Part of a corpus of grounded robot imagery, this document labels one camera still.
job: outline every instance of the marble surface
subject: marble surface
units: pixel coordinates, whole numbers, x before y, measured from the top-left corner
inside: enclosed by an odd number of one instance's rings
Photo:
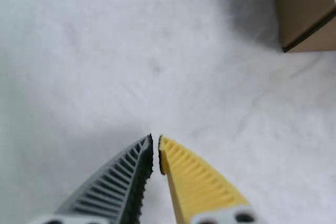
[[[334,223],[336,53],[283,54],[274,0],[0,4],[1,223],[54,211],[149,132],[269,223]],[[155,158],[141,220],[175,223]]]

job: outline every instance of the cardboard box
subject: cardboard box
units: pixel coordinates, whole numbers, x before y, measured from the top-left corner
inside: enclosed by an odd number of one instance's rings
[[[336,0],[276,0],[284,52],[336,50]]]

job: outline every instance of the white floor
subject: white floor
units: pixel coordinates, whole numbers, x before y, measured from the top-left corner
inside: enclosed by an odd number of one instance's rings
[[[0,223],[53,212],[152,132],[269,223],[334,224],[336,53],[283,54],[274,0],[0,4]],[[141,220],[175,222],[157,158]]]

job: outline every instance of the ribbed gripper pad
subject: ribbed gripper pad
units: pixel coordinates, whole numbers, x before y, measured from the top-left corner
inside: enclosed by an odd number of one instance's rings
[[[153,140],[148,135],[126,148],[92,175],[56,211],[139,223],[146,180],[153,170]]]

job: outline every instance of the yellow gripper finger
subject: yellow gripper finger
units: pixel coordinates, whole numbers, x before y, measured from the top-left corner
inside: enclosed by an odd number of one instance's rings
[[[161,136],[159,159],[161,173],[168,178],[178,224],[263,223],[230,182],[181,144]]]

